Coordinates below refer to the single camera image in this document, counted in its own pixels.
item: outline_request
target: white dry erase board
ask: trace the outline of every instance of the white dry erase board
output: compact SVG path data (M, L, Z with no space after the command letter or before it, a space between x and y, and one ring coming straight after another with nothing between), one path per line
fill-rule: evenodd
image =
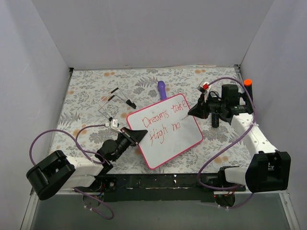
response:
M159 167L203 140L195 118L188 116L183 119L188 111L186 98L177 94L127 116L130 129L148 130L139 148L150 169Z

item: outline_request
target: white wall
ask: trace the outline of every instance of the white wall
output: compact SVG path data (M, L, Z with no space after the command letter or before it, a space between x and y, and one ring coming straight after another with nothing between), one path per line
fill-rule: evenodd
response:
M0 0L0 229L19 229L31 186L29 147L55 127L69 70L30 0ZM50 137L35 146L47 156Z
M307 2L275 0L242 63L264 134L292 158L289 191L307 229Z
M273 0L32 0L69 67L241 63Z

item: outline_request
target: table surface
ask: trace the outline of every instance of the table surface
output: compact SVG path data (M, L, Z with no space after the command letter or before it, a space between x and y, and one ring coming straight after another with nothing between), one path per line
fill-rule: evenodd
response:
M137 105L137 110L160 100L157 82L164 81L167 96L177 93L185 95L190 106L200 96L197 86L203 80L208 82L219 77L236 78L234 68L171 68L171 69L121 69L121 70L82 70L74 71L68 87L64 106L61 111L58 129L68 131L76 136L78 131L89 125L104 124L108 120L98 112L98 102L113 89L119 87L126 96ZM221 85L234 83L221 80L212 86L221 93ZM117 97L106 104L106 111L118 119L120 127L129 127L126 117L135 110ZM211 127L211 119L197 119L204 135L199 145L182 153L173 160L155 170L150 170L138 147L129 147L124 154L112 164L109 173L197 173L200 167L218 151L225 148L238 134L226 122L220 121L219 128ZM89 128L78 138L85 150L97 151L103 141L116 139L117 135L109 128ZM65 134L56 133L52 140L51 151L62 150L66 155L82 157L83 154L74 142ZM218 172L222 166L246 166L250 155L244 144L238 143L216 158L205 169L204 173Z

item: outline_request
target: orange cap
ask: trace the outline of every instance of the orange cap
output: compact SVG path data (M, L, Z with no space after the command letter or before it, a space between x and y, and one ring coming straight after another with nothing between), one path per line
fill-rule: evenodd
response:
M244 81L244 85L245 86L251 86L252 85L252 80L251 79L246 79L245 81Z

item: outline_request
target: purple cable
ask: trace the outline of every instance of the purple cable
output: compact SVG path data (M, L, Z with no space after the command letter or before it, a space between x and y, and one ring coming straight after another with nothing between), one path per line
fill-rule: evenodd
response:
M102 126L106 126L106 125L94 125L94 126L86 126L86 127L84 127L84 128L82 128L82 129L80 129L80 131L77 133L77 135L76 135L76 141L78 141L78 136L81 134L81 132L83 131L83 130L85 130L85 129L87 129L87 128L93 128L93 127L102 127ZM87 150L84 150L84 152L87 152L87 153L92 153L92 154L96 154L97 155L97 153L96 152L92 152L92 151L87 151Z
M114 211L113 211L113 208L112 208L109 204L106 204L105 202L103 202L103 201L97 199L96 197L93 197L92 195L88 195L87 193L82 192L82 191L79 190L78 188L73 188L73 189L74 189L76 192L78 192L78 193L80 193L80 194L82 194L82 195L84 195L84 196L87 196L87 197L89 197L89 198L91 198L91 199L93 199L93 200L96 200L96 201L98 201L99 203L101 203L101 204L103 204L104 206L106 206L106 207L111 211L112 216L111 216L111 217L107 217L107 216L105 216L104 214L102 214L101 212L99 212L97 209L86 206L88 209L92 209L92 211L94 211L95 213L98 213L100 216L102 216L103 218L105 218L105 219L107 219L107 220L111 220L111 219L114 218Z
M92 159L86 154L86 152L93 153L93 154L96 154L96 155L99 155L99 156L101 156L101 155L100 155L99 153L96 153L96 152L91 152L91 151L85 151L85 150L83 150L83 148L81 147L81 145L78 143L77 138L78 138L79 134L80 134L84 129L89 128L89 127L101 127L101 126L105 126L105 125L87 126L87 127L82 128L82 129L78 132L78 134L77 134L77 136L76 136L76 139L75 139L70 133L68 133L68 132L66 132L66 131L64 131L64 130L60 130L60 129L51 129L51 130L47 130L47 131L45 131L45 132L42 132L41 134L39 134L39 135L34 139L34 141L32 142L32 144L31 144L31 146L30 146L29 156L30 156L30 160L31 160L32 164L33 164L33 165L36 165L36 163L35 163L34 160L33 160L33 156L32 156L32 149L33 149L33 146L34 146L35 142L36 142L42 135L44 135L44 134L46 134L46 133L49 133L49 132L61 132L61 133L64 133L64 134L68 135L68 136L75 142L75 144L76 144L76 146L78 147L78 149L86 156L86 158L87 158L88 160L92 161ZM103 162L94 161L94 160L93 160L93 162L94 162L94 163L98 163L98 164L103 164L103 163L105 162L105 159L104 159ZM84 193L84 192L80 191L80 190L77 189L77 188L73 188L73 189L74 189L76 192L81 193L82 195L87 196L87 197L89 197L89 198L91 198L91 199L97 200L98 202L100 202L101 204L103 204L104 206L106 206L106 207L111 211L112 216L111 216L111 217L107 217L107 216L105 216L104 214L102 214L101 212L99 212L99 211L98 211L97 209L95 209L95 208L87 207L88 209L94 211L95 213L99 214L100 216L102 216L103 218L105 218L105 219L107 219L107 220L113 219L113 217L114 217L114 211L113 211L113 209L112 209L112 207L111 207L110 205L108 205L108 204L104 203L103 201L101 201L101 200L99 200L99 199L93 197L92 195L88 195L87 193Z
M35 162L34 162L34 160L33 160L33 157L32 157L32 149L33 149L33 146L34 146L35 142L36 142L42 135L44 135L44 134L46 134L46 133L50 133L50 132L61 132L61 133L64 133L64 134L68 135L68 136L75 142L77 148L84 154L84 156L85 156L88 160L93 161L93 162L96 163L96 164L103 164L103 163L105 163L105 159L104 159L103 162L99 162L99 161L94 161L94 160L92 160L92 158L90 158L89 155L86 154L86 152L82 149L81 145L77 142L77 140L76 140L70 133L68 133L68 132L66 132L66 131L64 131L64 130L60 130L60 129L50 129L50 130L47 130L47 131L42 132L41 134L39 134L39 135L34 139L34 141L32 142L32 144L31 144L31 146L30 146L29 156L30 156L30 160L31 160L31 162L32 162L33 165L36 165Z
M254 196L254 194L250 194L250 196L245 200L243 201L242 203L238 204L238 205L235 205L235 206L232 206L232 207L228 207L228 208L237 208L237 207L241 207L243 206L244 204L246 204L248 201L250 201L250 199Z
M220 188L220 187L213 187L213 186L210 186L210 185L207 185L207 184L204 184L203 182L201 182L201 172L204 170L204 168L210 164L215 158L217 158L218 156L220 156L222 153L224 153L226 150L230 149L231 147L233 147L235 144L237 144L239 141L241 141L246 135L247 133L253 128L253 125L254 123L256 122L256 111L255 111L255 106L254 106L254 103L248 93L248 91L246 90L246 88L244 87L244 85L238 81L237 79L234 79L234 78L229 78L229 77L222 77L222 78L219 78L219 79L216 79L212 82L209 83L209 86L216 83L217 81L220 81L220 80L224 80L224 79L228 79L228 80L232 80L232 81L236 81L237 83L239 83L242 88L244 89L244 91L246 92L246 95L248 96L248 99L251 103L251 106L253 108L253 111L254 111L254 118L253 118L253 121L252 121L252 125L250 125L250 127L242 134L242 136L240 136L238 139L236 139L234 142L232 142L230 145L228 145L226 148L224 148L223 150L219 151L217 154L215 154L213 157L211 157L202 167L201 169L199 170L198 174L197 174L197 180L198 182L206 187L206 188L210 188L210 189L215 189L215 190L232 190L232 189L238 189L239 187L241 187L240 185L236 185L236 186L232 186L232 187L227 187L227 188Z

